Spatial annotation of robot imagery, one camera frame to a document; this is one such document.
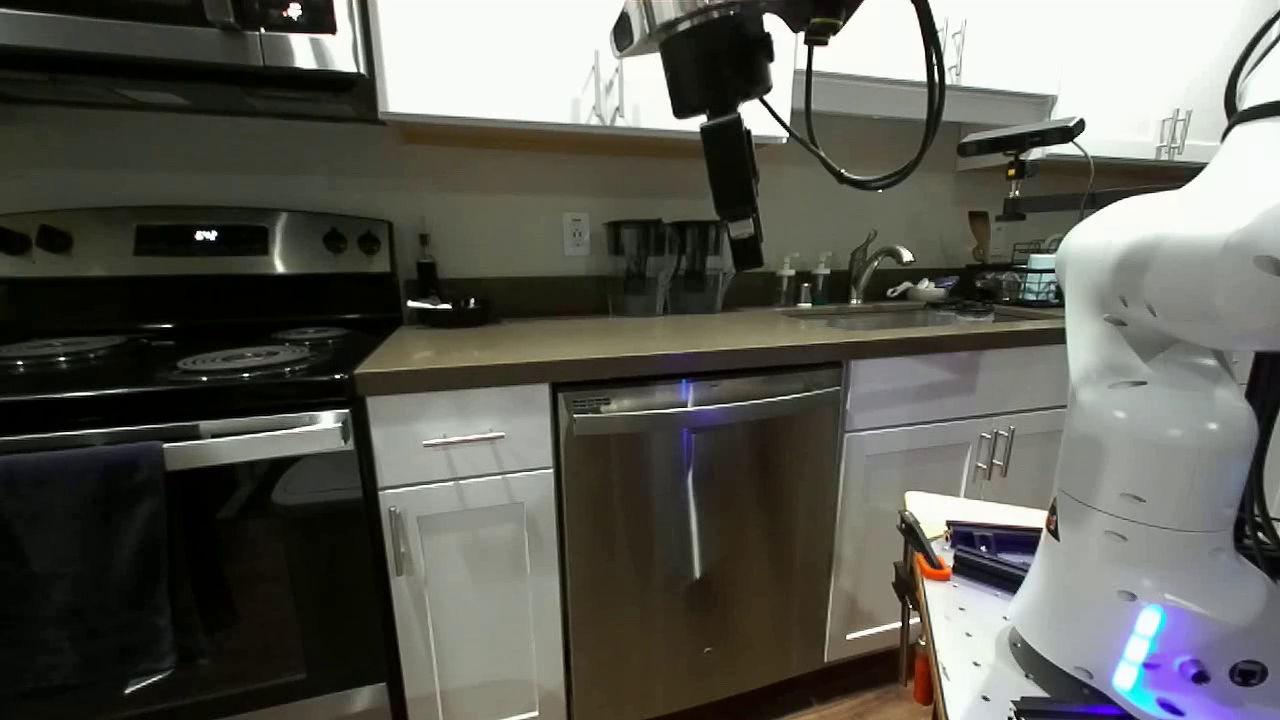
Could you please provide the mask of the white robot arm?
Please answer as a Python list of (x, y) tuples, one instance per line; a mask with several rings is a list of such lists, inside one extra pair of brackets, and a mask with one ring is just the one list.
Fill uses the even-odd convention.
[(1231, 371), (1280, 350), (1280, 115), (1058, 254), (1067, 425), (1010, 635), (1139, 720), (1280, 720), (1280, 583), (1240, 551), (1259, 422)]

